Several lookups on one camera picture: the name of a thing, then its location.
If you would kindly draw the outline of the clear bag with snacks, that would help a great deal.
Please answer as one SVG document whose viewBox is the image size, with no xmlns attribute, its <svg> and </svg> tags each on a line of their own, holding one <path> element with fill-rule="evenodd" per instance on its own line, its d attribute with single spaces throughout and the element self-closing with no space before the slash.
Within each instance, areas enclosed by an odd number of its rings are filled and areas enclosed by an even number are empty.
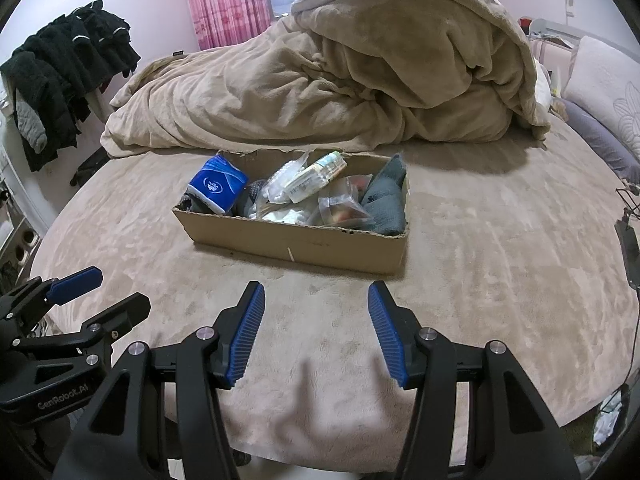
<svg viewBox="0 0 640 480">
<path fill-rule="evenodd" d="M 361 200 L 371 180 L 370 174 L 354 174 L 332 181 L 312 198 L 314 209 L 308 224 L 342 229 L 370 226 L 372 217 L 361 205 Z"/>
</svg>

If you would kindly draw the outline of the black hanging clothes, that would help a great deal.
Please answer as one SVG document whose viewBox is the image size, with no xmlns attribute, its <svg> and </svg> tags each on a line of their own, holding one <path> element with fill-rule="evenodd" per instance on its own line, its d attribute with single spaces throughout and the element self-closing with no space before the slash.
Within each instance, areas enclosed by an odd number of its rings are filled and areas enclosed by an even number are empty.
<svg viewBox="0 0 640 480">
<path fill-rule="evenodd" d="M 1 75 L 29 170 L 38 172 L 58 151 L 74 148 L 78 124 L 91 113 L 86 96 L 116 75 L 130 76 L 139 61 L 130 25 L 101 0 L 59 16 L 17 47 Z"/>
</svg>

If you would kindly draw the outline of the beige crumpled duvet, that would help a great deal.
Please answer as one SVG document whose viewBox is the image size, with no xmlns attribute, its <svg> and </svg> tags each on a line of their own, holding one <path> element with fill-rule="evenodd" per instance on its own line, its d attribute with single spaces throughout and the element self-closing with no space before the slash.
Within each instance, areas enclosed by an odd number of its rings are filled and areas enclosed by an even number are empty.
<svg viewBox="0 0 640 480">
<path fill-rule="evenodd" d="M 160 58 L 112 99 L 114 157 L 158 148 L 492 142 L 550 128 L 537 66 L 498 0 L 295 0 L 236 44 Z"/>
</svg>

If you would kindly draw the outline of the white floral pillow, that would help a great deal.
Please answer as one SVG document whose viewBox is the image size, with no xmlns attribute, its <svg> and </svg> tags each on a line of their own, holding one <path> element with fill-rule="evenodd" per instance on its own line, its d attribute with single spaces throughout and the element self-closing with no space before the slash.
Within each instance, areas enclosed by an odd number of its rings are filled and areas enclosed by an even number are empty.
<svg viewBox="0 0 640 480">
<path fill-rule="evenodd" d="M 611 131 L 639 159 L 639 63 L 605 42 L 583 36 L 572 54 L 565 99 Z"/>
</svg>

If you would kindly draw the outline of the grey cloth right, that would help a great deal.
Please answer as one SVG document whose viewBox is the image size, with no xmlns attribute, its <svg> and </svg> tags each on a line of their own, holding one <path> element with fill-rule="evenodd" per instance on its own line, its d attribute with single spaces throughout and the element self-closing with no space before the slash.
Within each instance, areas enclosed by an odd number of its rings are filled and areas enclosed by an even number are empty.
<svg viewBox="0 0 640 480">
<path fill-rule="evenodd" d="M 402 187 L 407 169 L 401 154 L 395 154 L 371 181 L 360 205 L 368 214 L 367 231 L 383 236 L 405 232 L 405 199 Z"/>
</svg>

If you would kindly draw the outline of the pink curtain left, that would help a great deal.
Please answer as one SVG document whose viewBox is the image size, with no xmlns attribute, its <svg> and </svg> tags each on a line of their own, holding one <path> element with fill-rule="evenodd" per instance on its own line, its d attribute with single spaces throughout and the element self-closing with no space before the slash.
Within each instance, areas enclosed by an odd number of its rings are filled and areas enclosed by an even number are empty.
<svg viewBox="0 0 640 480">
<path fill-rule="evenodd" d="M 201 50 L 242 44 L 271 22 L 267 0 L 188 0 L 188 6 Z"/>
</svg>

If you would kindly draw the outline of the brown cardboard box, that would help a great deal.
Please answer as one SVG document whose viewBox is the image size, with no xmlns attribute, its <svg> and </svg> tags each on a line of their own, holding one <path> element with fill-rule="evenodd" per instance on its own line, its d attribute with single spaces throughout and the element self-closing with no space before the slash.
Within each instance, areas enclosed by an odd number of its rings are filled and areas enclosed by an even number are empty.
<svg viewBox="0 0 640 480">
<path fill-rule="evenodd" d="M 303 151 L 274 148 L 248 153 L 219 153 L 253 182 L 266 178 L 269 171 L 279 169 L 289 159 L 303 154 Z M 348 165 L 344 173 L 348 176 L 375 176 L 392 159 L 369 153 L 347 153 L 345 158 Z M 401 269 L 405 260 L 409 235 L 406 213 L 408 189 L 409 177 L 406 174 L 400 194 L 406 228 L 397 236 L 333 226 L 292 226 L 220 214 L 200 214 L 181 210 L 177 206 L 172 208 L 172 212 L 194 243 L 331 269 L 393 275 Z"/>
</svg>

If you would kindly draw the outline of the grey socks left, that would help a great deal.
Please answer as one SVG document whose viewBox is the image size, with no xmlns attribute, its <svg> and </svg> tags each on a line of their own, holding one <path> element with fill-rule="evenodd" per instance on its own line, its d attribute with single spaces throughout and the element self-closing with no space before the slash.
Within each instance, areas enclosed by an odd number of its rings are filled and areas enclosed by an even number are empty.
<svg viewBox="0 0 640 480">
<path fill-rule="evenodd" d="M 190 193 L 183 193 L 180 197 L 177 209 L 182 211 L 196 212 L 197 214 L 212 214 L 206 203 Z"/>
</svg>

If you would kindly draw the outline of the white crumpled item in box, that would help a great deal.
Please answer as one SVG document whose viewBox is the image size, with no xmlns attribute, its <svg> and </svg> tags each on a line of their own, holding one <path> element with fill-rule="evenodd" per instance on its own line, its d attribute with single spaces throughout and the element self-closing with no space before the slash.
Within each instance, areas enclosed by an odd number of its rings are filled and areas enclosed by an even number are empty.
<svg viewBox="0 0 640 480">
<path fill-rule="evenodd" d="M 306 226 L 310 217 L 311 212 L 305 208 L 282 208 L 267 212 L 262 220 L 289 226 Z"/>
</svg>

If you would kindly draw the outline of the beige bed sheet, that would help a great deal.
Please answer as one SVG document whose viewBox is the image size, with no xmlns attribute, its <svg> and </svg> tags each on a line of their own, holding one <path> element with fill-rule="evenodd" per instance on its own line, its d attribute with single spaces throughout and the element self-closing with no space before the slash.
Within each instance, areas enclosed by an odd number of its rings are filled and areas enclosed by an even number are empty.
<svg viewBox="0 0 640 480">
<path fill-rule="evenodd" d="M 543 144 L 513 130 L 487 144 L 410 141 L 397 151 L 409 181 L 406 260 L 387 282 L 398 304 L 453 341 L 505 342 L 559 424 L 600 403 L 639 362 L 612 171 L 561 119 Z M 394 468 L 413 396 L 386 370 L 367 311 L 370 275 L 193 244 L 172 210 L 206 158 L 114 159 L 77 192 L 32 274 L 97 266 L 104 281 L 52 310 L 52 322 L 73 332 L 142 292 L 152 310 L 130 339 L 174 344 L 261 282 L 266 310 L 246 373 L 220 396 L 231 444 L 312 468 Z"/>
</svg>

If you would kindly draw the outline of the white green tissue pack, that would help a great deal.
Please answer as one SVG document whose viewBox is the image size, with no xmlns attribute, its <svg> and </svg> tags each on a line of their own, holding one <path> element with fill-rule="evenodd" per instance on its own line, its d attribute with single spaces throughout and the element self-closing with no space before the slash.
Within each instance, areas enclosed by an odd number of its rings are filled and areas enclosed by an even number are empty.
<svg viewBox="0 0 640 480">
<path fill-rule="evenodd" d="M 284 188 L 285 195 L 292 203 L 298 204 L 325 188 L 346 167 L 346 159 L 341 153 L 326 154 L 288 182 Z"/>
</svg>

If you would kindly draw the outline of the clear silver plastic bag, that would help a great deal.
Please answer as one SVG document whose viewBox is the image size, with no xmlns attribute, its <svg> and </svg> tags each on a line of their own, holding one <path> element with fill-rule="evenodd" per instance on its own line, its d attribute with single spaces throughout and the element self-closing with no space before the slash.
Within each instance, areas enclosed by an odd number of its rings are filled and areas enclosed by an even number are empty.
<svg viewBox="0 0 640 480">
<path fill-rule="evenodd" d="M 289 160 L 265 182 L 254 201 L 256 219 L 291 203 L 285 189 L 306 168 L 308 157 L 309 152 L 303 152 L 299 158 Z"/>
</svg>

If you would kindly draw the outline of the blue tissue pack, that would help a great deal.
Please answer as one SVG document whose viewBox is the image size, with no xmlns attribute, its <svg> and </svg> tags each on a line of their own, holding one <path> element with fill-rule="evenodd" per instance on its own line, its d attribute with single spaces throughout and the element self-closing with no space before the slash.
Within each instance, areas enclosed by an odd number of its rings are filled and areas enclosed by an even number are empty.
<svg viewBox="0 0 640 480">
<path fill-rule="evenodd" d="M 247 183 L 247 175 L 218 153 L 198 170 L 186 186 L 186 192 L 215 214 L 228 214 Z"/>
</svg>

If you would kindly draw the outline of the grey pillow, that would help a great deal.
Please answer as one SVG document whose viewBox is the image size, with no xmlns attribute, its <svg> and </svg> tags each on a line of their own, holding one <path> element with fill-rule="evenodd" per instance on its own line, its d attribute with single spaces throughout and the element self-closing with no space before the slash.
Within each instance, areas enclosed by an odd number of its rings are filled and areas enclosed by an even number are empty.
<svg viewBox="0 0 640 480">
<path fill-rule="evenodd" d="M 639 162 L 628 148 L 596 118 L 573 102 L 560 99 L 565 121 L 602 159 L 620 180 L 639 184 Z"/>
</svg>

